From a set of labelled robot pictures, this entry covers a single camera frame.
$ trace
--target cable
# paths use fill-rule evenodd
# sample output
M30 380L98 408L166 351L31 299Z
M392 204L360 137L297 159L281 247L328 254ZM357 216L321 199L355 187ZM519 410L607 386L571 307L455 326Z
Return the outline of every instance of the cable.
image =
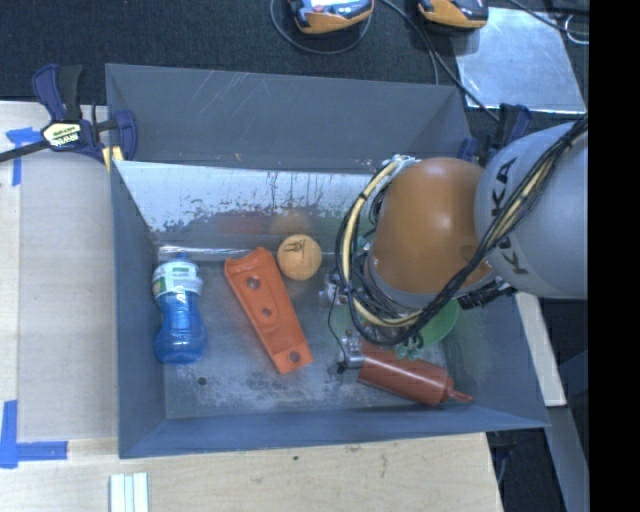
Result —
M429 54L429 60L431 61L431 67L433 69L434 83L436 85L440 85L440 78L438 76L438 67L436 66L436 51L433 49L431 43L427 40L424 31L420 30L420 28L413 22L407 14L401 10L397 5L392 4L387 0L380 0L383 4L389 7L392 11L398 14L404 21L413 29L413 31L418 35L418 37L424 43L425 48L427 49L427 53Z
M556 30L558 30L559 32L562 32L564 34L567 35L567 37L569 38L569 40L571 42L574 42L576 44L583 44L583 45L588 45L589 42L586 41L580 41L579 40L574 40L571 33L569 32L569 29L567 28L569 26L569 20L567 20L565 22L565 26L563 27L559 27L557 24L555 24L553 21L549 21L547 18L545 18L544 16L540 16L538 13L536 13L535 11L533 11L532 9L529 9L526 5L522 5L520 2L518 2L517 0L508 0L510 3L512 3L513 5L515 5L518 9L523 10L524 12L530 14L531 16L533 16L534 18L536 18L537 20L540 20L543 23L546 23L547 25L549 25L552 28L555 28ZM588 36L589 33L588 32L574 32L574 34L580 35L580 36Z
M346 46L345 48L341 48L339 50L314 50L313 48L308 48L304 45L297 43L282 29L282 27L278 24L278 21L276 20L276 14L273 10L273 6L275 3L276 3L276 0L271 0L271 3L269 4L269 14L271 15L271 23L273 23L273 26L278 31L278 34L280 34L282 38L285 41L287 41L289 44L298 48L298 50L302 50L307 53L313 53L315 55L340 55L341 53L346 53L350 50L353 50L364 39L364 36L367 34L367 31L369 30L369 26L371 25L371 20L373 19L373 14L372 14L371 16L369 16L369 18L365 22L364 28L360 33L360 37L349 46Z
M488 254L507 237L525 218L527 213L535 206L540 198L545 185L556 169L558 160L588 131L588 114L576 121L567 133L554 142L531 167L523 180L518 184L513 193L507 199L503 209L493 219L491 225L482 237L478 248L467 266L457 272L436 297L422 310L406 315L379 316L375 308L370 307L371 302L354 289L351 277L351 252L353 240L357 238L357 219L364 203L370 197L375 188L387 177L392 176L400 160L394 159L390 164L379 171L369 182L369 185L358 196L352 208L349 210L338 231L336 237L336 262L342 283L346 286L352 321L360 334L368 341L391 347L403 343L407 339L416 336L420 330L438 312L455 297L456 292L462 287L471 273L486 259ZM367 329L360 319L361 315L366 322L373 326ZM392 330L392 334L380 340L379 327Z
M481 109L483 112L485 112L489 117L491 117L496 123L500 122L500 119L498 118L497 115L495 115L493 112L491 112L480 100L478 100L478 98L476 98L473 93L471 93L469 91L469 89L467 89L462 82L460 82L455 74L449 69L449 67L447 66L447 64L444 62L444 60L442 59L442 57L440 56L440 54L435 51L435 49L433 48L433 44L431 44L431 40L429 39L429 36L426 34L426 32L420 30L415 23L413 23L413 21L411 20L411 18L409 18L409 16L407 16L407 14L402 11L398 6L392 4L389 0L380 0L383 4L385 4L387 7L389 7L391 10L393 10L394 12L396 12L398 15L400 15L402 18L404 18L404 20L409 23L409 25L411 25L414 30L420 35L420 38L422 39L422 41L424 42L425 46L427 47L427 50L429 51L429 55L432 55L433 58L436 59L436 61L438 62L438 64L440 64L440 66L442 67L442 69L444 69L445 73L447 74L447 76L453 81L453 83L456 84L456 86L462 91L464 92L467 96L469 96L469 98L471 98Z

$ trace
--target red squeeze bottle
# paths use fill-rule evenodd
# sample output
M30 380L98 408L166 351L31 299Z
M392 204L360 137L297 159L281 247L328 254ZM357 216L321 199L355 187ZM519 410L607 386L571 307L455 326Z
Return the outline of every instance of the red squeeze bottle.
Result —
M394 350L383 350L361 340L364 364L358 380L416 402L434 406L450 398L469 403L473 397L454 389L447 370L422 359L398 359Z

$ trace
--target blue tape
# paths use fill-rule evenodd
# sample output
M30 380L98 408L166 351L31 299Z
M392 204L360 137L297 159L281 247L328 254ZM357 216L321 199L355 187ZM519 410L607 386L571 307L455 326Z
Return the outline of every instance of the blue tape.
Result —
M66 460L67 441L18 443L18 401L4 403L2 437L0 437L0 468L15 469L19 462Z
M32 144L34 142L40 142L42 140L41 133L31 127L9 130L7 132L7 137L11 142L13 142L16 148L19 148L23 144ZM20 185L21 181L22 159L16 158L13 161L13 178L11 180L11 185L15 187L16 185Z

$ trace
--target orange plastic piece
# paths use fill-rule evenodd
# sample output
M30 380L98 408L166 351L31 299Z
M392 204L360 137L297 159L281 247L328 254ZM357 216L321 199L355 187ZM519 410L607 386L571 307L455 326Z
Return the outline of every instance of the orange plastic piece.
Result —
M237 260L228 258L224 275L280 373L313 361L278 265L258 247Z

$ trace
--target clamp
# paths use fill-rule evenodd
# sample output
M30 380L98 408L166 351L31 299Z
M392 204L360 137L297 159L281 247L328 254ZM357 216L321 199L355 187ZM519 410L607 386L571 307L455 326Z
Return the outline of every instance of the clamp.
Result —
M82 118L77 100L77 85L82 66L49 64L33 76L33 91L51 117L42 130L42 140L0 153L0 162L29 155L43 149L55 152L73 152L85 155L107 168L111 163L111 151L118 158L130 160L136 151L138 136L133 112L118 110L114 118L98 123L93 111L93 122ZM118 143L111 148L100 142L100 133L118 132Z

